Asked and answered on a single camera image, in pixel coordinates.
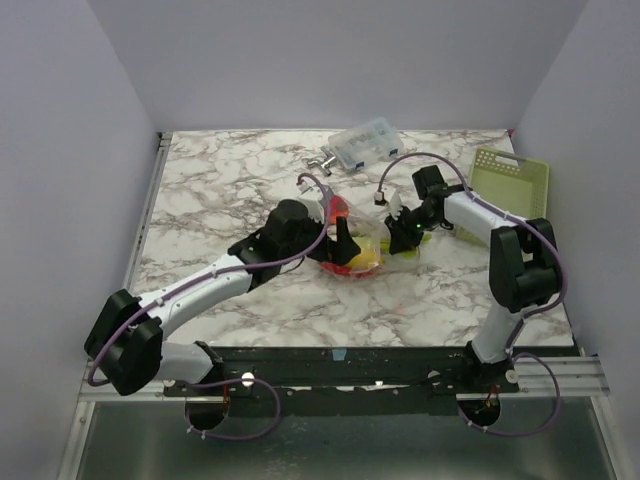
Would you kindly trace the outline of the red fake chili pepper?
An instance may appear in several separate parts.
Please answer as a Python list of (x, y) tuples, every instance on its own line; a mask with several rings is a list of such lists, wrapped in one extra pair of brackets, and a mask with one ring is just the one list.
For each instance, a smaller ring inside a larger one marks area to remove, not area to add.
[(320, 267), (337, 277), (359, 279), (374, 275), (380, 269), (380, 264), (377, 262), (352, 261), (345, 265), (337, 265), (330, 262), (321, 262)]

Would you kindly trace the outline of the clear zip top bag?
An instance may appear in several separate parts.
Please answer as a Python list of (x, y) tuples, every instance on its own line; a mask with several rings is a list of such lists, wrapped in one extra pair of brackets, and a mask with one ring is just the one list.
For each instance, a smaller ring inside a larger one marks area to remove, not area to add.
[(386, 227), (340, 195), (332, 196), (329, 211), (326, 255), (317, 260), (325, 271), (354, 280), (419, 264), (419, 247), (391, 254), (391, 234)]

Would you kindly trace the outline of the green fake lettuce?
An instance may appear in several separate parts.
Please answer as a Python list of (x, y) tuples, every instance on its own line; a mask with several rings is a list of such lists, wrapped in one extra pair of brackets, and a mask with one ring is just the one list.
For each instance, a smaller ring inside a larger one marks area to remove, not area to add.
[(353, 240), (360, 251), (348, 262), (348, 265), (379, 264), (391, 256), (412, 259), (420, 255), (420, 247), (428, 243), (431, 238), (430, 233), (423, 233), (413, 240), (393, 240), (390, 234), (381, 232), (356, 233)]

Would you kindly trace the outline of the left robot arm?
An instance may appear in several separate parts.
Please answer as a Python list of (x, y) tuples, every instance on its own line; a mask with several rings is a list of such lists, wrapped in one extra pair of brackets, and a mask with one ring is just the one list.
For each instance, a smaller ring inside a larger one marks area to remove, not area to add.
[(233, 244), (213, 264), (169, 287), (135, 296), (110, 295), (84, 343), (92, 370), (122, 396), (153, 380), (182, 380), (201, 395), (222, 380), (222, 360), (202, 342), (171, 344), (181, 326), (217, 304), (244, 295), (298, 259), (345, 265), (361, 252), (346, 217), (319, 202), (280, 201), (266, 223)]

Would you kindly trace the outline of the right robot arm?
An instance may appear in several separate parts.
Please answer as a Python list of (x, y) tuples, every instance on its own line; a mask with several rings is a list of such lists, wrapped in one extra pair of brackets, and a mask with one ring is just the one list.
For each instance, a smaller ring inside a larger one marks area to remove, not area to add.
[(421, 204), (410, 209), (398, 193), (379, 186), (374, 202), (387, 208), (384, 224), (389, 253), (419, 246), (436, 227), (460, 227), (489, 247), (489, 288), (493, 296), (487, 319), (465, 346), (460, 379), (480, 392), (512, 364), (512, 347), (526, 320), (558, 300), (566, 287), (553, 227), (538, 218), (525, 220), (484, 201), (464, 182), (449, 185), (436, 166), (412, 175)]

